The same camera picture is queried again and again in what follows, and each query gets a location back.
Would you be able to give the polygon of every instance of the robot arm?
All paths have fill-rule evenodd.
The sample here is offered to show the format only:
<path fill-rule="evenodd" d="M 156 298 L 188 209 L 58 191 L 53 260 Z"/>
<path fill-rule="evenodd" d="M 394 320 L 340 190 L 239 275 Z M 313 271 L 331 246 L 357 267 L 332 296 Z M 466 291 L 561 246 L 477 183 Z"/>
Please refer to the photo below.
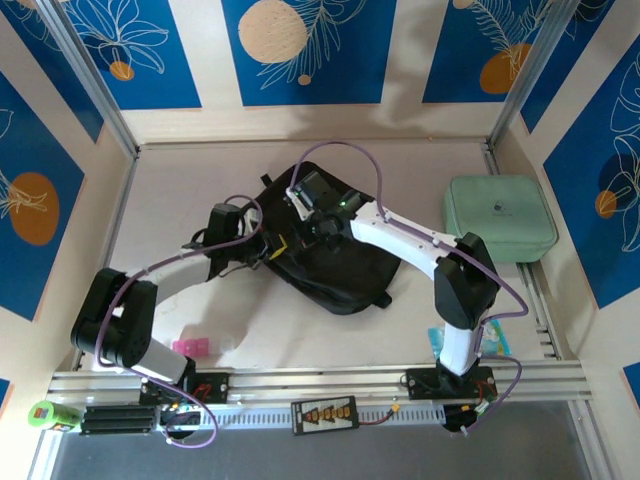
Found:
<path fill-rule="evenodd" d="M 483 242 L 471 234 L 456 239 L 417 225 L 379 209 L 372 198 L 361 192 L 351 191 L 340 198 L 315 172 L 297 184 L 295 190 L 287 191 L 287 196 L 317 237 L 346 236 L 377 246 L 414 265 L 433 280 L 436 309 L 446 322 L 439 368 L 453 379 L 449 395 L 455 397 L 456 385 L 462 384 L 458 380 L 476 364 L 480 320 L 493 304 L 498 286 L 443 245 L 464 250 L 495 271 Z M 192 243 L 185 248 L 202 248 L 238 238 L 240 218 L 237 207 L 216 205 L 203 244 Z M 433 241 L 416 234 L 420 232 Z M 133 283 L 123 298 L 121 311 L 109 323 L 101 348 L 102 358 L 172 384 L 188 383 L 189 376 L 195 372 L 193 360 L 151 337 L 156 305 L 185 288 L 214 278 L 231 260 L 245 263 L 255 260 L 265 244 L 265 239 L 256 235 L 255 241 L 185 258 Z M 127 274 L 112 269 L 103 269 L 96 275 L 72 331 L 75 346 L 95 351 L 108 305 L 127 278 Z"/>
<path fill-rule="evenodd" d="M 343 235 L 374 245 L 424 272 L 434 282 L 436 309 L 446 322 L 439 365 L 454 377 L 473 367 L 482 335 L 480 320 L 493 305 L 499 286 L 451 250 L 463 250 L 495 273 L 479 237 L 468 234 L 456 239 L 427 229 L 380 208 L 361 192 L 338 199 L 316 172 L 288 189 L 287 197 L 318 235 Z"/>

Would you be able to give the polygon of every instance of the backpack strap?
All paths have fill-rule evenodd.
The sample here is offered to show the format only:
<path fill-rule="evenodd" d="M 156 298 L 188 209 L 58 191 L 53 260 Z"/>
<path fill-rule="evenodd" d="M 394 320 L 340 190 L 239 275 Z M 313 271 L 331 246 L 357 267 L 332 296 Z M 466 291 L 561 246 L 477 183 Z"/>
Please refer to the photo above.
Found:
<path fill-rule="evenodd" d="M 269 176 L 268 173 L 265 173 L 263 176 L 261 176 L 260 180 L 262 180 L 262 184 L 265 187 L 268 187 L 269 185 L 271 185 L 273 183 L 273 180 L 271 180 L 271 177 Z"/>
<path fill-rule="evenodd" d="M 382 295 L 380 295 L 371 303 L 373 303 L 378 308 L 384 309 L 391 305 L 391 302 L 393 302 L 393 298 L 391 298 L 391 295 L 389 295 L 387 292 L 382 292 Z"/>

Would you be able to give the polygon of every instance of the teal object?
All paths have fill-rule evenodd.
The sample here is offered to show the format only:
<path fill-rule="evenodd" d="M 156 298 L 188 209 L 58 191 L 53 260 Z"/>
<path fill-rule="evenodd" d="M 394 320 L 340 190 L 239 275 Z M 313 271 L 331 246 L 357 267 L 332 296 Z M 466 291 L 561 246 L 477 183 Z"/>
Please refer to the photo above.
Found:
<path fill-rule="evenodd" d="M 433 327 L 427 330 L 433 356 L 440 358 L 440 352 L 444 347 L 444 327 Z M 511 349 L 507 342 L 499 320 L 491 320 L 482 332 L 480 351 L 487 355 L 511 355 Z"/>
<path fill-rule="evenodd" d="M 536 262 L 558 240 L 540 185 L 525 175 L 454 178 L 444 218 L 447 233 L 481 237 L 496 263 Z"/>

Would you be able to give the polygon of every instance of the blue wall poster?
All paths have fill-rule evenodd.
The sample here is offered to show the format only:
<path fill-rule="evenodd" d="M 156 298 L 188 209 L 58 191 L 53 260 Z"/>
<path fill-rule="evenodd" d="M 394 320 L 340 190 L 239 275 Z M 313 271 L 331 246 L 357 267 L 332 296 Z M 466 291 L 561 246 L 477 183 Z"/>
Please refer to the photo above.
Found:
<path fill-rule="evenodd" d="M 0 11 L 95 143 L 104 124 L 102 115 L 40 18 L 35 3 L 31 0 L 0 0 Z"/>
<path fill-rule="evenodd" d="M 640 37 L 544 167 L 598 306 L 640 287 Z"/>
<path fill-rule="evenodd" d="M 424 103 L 501 102 L 554 0 L 449 0 Z"/>
<path fill-rule="evenodd" d="M 63 6 L 121 109 L 201 107 L 168 0 Z"/>
<path fill-rule="evenodd" d="M 5 401 L 9 400 L 9 388 L 9 381 L 0 378 L 0 417 L 2 416 L 2 407 L 4 407 Z"/>
<path fill-rule="evenodd" d="M 631 393 L 635 398 L 636 404 L 640 408 L 640 363 L 634 363 L 633 365 L 624 367 L 623 372 L 627 378 L 627 382 L 629 382 L 629 387 L 631 388 Z"/>
<path fill-rule="evenodd" d="M 582 0 L 520 113 L 533 132 L 615 0 Z"/>
<path fill-rule="evenodd" d="M 396 0 L 222 0 L 244 106 L 380 103 Z"/>
<path fill-rule="evenodd" d="M 0 74 L 0 307 L 33 320 L 83 179 Z"/>

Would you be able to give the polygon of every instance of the cable connector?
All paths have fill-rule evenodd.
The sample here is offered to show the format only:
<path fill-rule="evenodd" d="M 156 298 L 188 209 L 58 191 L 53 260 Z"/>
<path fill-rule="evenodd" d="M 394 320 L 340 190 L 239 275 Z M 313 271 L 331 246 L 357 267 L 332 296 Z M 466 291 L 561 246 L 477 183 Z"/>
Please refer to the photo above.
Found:
<path fill-rule="evenodd" d="M 298 196 L 296 195 L 296 193 L 293 191 L 291 187 L 287 188 L 285 190 L 285 193 L 287 195 L 287 198 L 291 200 L 291 204 L 295 207 L 296 211 L 298 212 L 298 216 L 300 217 L 300 220 L 304 222 L 307 218 L 311 216 L 313 212 L 307 209 L 307 207 L 305 207 L 305 205 L 302 203 L 302 200 L 298 198 Z"/>
<path fill-rule="evenodd" d="M 480 402 L 480 404 L 474 408 L 474 411 L 478 414 L 478 415 L 482 415 L 487 408 L 489 408 L 490 403 L 487 401 L 487 399 L 483 399 L 482 402 Z"/>

